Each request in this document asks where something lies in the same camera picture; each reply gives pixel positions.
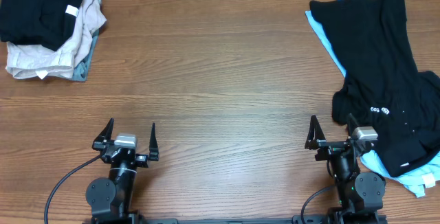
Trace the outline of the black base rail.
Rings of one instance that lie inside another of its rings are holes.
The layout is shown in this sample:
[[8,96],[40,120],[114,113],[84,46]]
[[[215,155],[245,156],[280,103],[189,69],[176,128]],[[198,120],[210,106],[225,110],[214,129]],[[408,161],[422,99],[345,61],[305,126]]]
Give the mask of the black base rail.
[[[378,216],[379,224],[387,224],[385,215]],[[326,216],[321,214],[305,215],[306,224],[323,224],[330,223],[326,221]],[[139,221],[123,220],[123,221],[107,221],[99,222],[96,219],[89,219],[83,223],[97,224],[97,223],[145,223],[145,224],[301,224],[302,219],[300,215],[292,216],[289,219],[275,218],[275,219],[208,219],[208,220],[177,220],[177,219],[146,219],[140,216]],[[348,221],[346,223],[374,223],[373,221]]]

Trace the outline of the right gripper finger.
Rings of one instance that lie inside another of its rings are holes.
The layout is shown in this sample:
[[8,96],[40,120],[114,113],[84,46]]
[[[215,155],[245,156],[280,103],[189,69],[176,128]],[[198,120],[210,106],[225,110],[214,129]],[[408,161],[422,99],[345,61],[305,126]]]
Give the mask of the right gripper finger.
[[354,130],[359,126],[358,121],[356,120],[356,118],[353,116],[352,113],[349,113],[347,115],[346,125],[347,125],[348,135],[351,137]]
[[309,132],[305,142],[305,148],[320,148],[326,143],[326,137],[322,132],[316,115],[312,115],[310,119]]

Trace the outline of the folded grey garment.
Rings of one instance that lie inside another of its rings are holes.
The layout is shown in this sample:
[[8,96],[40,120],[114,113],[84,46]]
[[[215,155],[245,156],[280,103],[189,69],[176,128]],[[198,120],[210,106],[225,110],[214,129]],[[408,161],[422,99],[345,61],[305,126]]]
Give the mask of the folded grey garment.
[[91,60],[93,58],[94,49],[96,47],[98,36],[99,36],[99,30],[96,30],[92,36],[92,42],[91,42],[89,53],[75,67],[71,80],[76,81],[76,82],[85,82],[87,80],[87,76],[88,76],[88,73],[90,70]]

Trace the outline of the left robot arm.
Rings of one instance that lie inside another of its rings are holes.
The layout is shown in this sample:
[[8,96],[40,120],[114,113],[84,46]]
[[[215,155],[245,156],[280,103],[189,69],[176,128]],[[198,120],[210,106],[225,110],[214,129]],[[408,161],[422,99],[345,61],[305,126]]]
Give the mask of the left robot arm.
[[95,138],[92,148],[109,164],[108,177],[93,180],[87,187],[85,197],[91,206],[92,223],[145,223],[138,211],[131,211],[131,199],[138,168],[148,168],[160,158],[159,147],[152,125],[149,153],[137,152],[136,135],[121,133],[112,139],[114,119]]

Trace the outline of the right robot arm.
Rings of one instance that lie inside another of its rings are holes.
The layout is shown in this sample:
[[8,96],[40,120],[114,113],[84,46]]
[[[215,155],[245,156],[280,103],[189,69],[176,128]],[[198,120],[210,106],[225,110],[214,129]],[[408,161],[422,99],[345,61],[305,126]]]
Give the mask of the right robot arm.
[[[316,151],[315,160],[325,161],[327,172],[334,181],[332,186],[311,195],[300,212],[302,223],[386,223],[386,216],[379,215],[383,208],[386,180],[376,172],[362,172],[358,157],[370,152],[378,138],[371,126],[360,126],[352,114],[347,116],[349,136],[344,141],[327,141],[318,118],[310,119],[305,148]],[[319,194],[336,189],[339,206],[329,208],[325,215],[305,216],[305,208]]]

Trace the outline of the folded beige garment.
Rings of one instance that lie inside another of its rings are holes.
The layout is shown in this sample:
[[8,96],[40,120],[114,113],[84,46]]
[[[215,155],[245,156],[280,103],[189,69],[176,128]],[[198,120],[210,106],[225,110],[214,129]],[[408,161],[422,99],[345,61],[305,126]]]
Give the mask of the folded beige garment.
[[42,45],[7,43],[6,71],[16,79],[55,76],[71,80],[75,67],[89,53],[92,36],[106,23],[102,0],[83,0],[80,7],[68,5],[66,15],[75,19],[72,36],[56,51]]

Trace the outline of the folded black garment on pile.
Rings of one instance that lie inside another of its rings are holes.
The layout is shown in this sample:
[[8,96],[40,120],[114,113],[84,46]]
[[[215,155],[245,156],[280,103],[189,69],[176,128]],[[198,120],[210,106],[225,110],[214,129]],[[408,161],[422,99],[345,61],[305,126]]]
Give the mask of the folded black garment on pile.
[[71,38],[83,0],[1,0],[1,41],[56,51]]

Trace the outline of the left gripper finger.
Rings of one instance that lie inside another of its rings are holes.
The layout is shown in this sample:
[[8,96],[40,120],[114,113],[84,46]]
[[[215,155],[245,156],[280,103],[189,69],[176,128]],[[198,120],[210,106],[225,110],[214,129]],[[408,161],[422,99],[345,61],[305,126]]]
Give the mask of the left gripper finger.
[[111,118],[105,128],[100,132],[100,134],[95,138],[95,142],[104,142],[111,139],[113,132],[114,119]]
[[152,124],[151,135],[149,140],[149,155],[159,155],[159,147],[155,134],[155,123]]

